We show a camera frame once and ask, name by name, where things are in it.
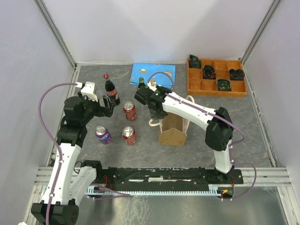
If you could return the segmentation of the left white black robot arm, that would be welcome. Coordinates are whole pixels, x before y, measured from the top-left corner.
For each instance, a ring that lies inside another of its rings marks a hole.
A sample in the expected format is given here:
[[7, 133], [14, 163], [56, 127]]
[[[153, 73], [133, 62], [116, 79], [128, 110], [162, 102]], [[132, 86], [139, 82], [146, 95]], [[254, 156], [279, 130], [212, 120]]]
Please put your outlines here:
[[72, 179], [74, 167], [87, 134], [86, 125], [94, 117], [111, 117], [115, 103], [103, 96], [104, 106], [87, 96], [69, 97], [64, 102], [64, 117], [60, 123], [55, 145], [56, 159], [52, 174], [41, 199], [31, 207], [32, 215], [43, 225], [74, 225], [79, 205], [92, 182], [104, 177], [100, 161], [82, 163], [79, 174]]

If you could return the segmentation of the brown canvas tote bag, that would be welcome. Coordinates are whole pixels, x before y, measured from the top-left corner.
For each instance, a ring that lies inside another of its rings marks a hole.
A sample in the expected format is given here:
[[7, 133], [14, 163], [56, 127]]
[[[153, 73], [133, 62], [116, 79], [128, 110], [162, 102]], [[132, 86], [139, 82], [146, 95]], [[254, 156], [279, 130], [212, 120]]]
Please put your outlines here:
[[149, 120], [151, 127], [159, 126], [158, 143], [170, 146], [184, 146], [189, 124], [189, 120], [171, 112], [162, 120]]

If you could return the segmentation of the red cola can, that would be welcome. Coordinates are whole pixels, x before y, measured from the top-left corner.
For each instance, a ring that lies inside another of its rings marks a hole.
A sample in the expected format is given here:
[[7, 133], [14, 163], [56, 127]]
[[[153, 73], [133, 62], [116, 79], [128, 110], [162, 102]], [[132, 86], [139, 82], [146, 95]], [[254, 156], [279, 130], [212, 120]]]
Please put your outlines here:
[[125, 127], [122, 131], [122, 136], [126, 141], [127, 145], [133, 145], [136, 143], [136, 133], [132, 127]]
[[136, 118], [136, 110], [135, 105], [131, 101], [127, 101], [124, 103], [123, 111], [125, 113], [127, 120], [134, 120]]

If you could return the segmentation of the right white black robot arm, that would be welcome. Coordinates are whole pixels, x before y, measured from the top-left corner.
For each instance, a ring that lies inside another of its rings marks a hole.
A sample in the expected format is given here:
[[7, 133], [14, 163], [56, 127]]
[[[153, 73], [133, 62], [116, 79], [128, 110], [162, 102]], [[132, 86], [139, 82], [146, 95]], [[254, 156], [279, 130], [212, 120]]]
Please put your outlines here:
[[135, 99], [147, 105], [154, 120], [162, 120], [172, 113], [202, 128], [206, 145], [214, 151], [216, 180], [226, 183], [232, 178], [234, 166], [229, 147], [232, 144], [233, 124], [226, 109], [220, 107], [215, 110], [198, 105], [161, 86], [154, 90], [141, 87], [136, 91]]

